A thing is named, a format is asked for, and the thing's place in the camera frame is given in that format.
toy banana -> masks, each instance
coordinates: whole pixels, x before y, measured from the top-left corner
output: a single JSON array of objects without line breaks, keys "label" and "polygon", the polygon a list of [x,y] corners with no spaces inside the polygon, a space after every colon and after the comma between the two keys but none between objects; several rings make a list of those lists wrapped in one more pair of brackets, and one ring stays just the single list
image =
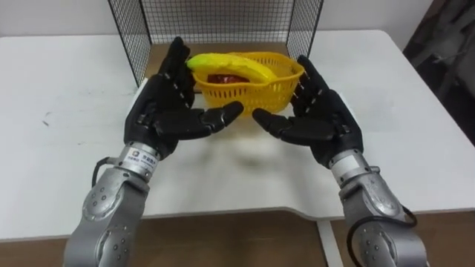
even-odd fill
[{"label": "toy banana", "polygon": [[196,73],[238,75],[254,83],[277,79],[272,70],[261,63],[232,54],[203,53],[192,57],[186,64]]}]

white wall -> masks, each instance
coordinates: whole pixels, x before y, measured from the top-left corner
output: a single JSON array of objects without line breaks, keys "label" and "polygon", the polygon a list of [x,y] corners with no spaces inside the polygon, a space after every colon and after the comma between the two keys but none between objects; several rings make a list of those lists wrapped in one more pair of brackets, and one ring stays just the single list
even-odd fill
[{"label": "white wall", "polygon": [[0,0],[0,35],[117,33],[107,0]]},{"label": "white wall", "polygon": [[[431,3],[432,0],[325,0],[319,27],[381,29],[403,48]],[[107,0],[0,0],[0,36],[116,32]]]},{"label": "white wall", "polygon": [[319,29],[380,29],[402,49],[433,0],[325,0]]}]

wire mesh cage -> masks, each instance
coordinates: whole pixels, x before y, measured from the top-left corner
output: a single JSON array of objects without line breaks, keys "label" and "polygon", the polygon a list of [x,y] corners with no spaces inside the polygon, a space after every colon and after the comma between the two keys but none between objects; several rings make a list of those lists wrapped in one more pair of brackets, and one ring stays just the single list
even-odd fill
[{"label": "wire mesh cage", "polygon": [[308,56],[324,0],[108,0],[137,84],[153,45],[282,43]]}]

toy fruit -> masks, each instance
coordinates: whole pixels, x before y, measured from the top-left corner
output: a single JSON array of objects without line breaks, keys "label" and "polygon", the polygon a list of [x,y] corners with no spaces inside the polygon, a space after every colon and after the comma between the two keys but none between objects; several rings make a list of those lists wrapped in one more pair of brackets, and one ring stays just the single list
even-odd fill
[{"label": "toy fruit", "polygon": [[229,84],[236,82],[249,82],[249,80],[232,74],[209,74],[208,82],[216,84]]},{"label": "toy fruit", "polygon": [[232,54],[203,53],[192,57],[186,64],[196,73],[232,74],[252,83],[269,83],[277,79],[272,70],[261,63]]}]

robotic hand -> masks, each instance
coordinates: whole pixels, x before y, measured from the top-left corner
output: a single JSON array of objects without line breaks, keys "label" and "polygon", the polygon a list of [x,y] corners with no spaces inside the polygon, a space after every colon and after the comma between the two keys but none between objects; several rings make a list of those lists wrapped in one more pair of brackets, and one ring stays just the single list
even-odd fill
[{"label": "robotic hand", "polygon": [[[364,159],[361,129],[341,100],[330,90],[308,58],[298,62],[306,73],[292,98],[295,116],[286,118],[256,109],[253,117],[271,135],[296,145],[310,146],[316,161],[332,171],[350,230],[351,259],[357,234],[364,266],[428,266],[424,244],[412,231],[415,216],[402,206],[379,174]],[[404,219],[406,213],[411,222]]]},{"label": "robotic hand", "polygon": [[[66,245],[65,267],[126,266],[158,162],[174,152],[179,140],[221,131],[242,113],[239,102],[191,109],[194,80],[185,64],[189,53],[179,37],[172,42],[158,74],[148,80],[127,116],[122,153],[98,162],[81,222]],[[105,163],[114,166],[96,184],[99,166]]]}]

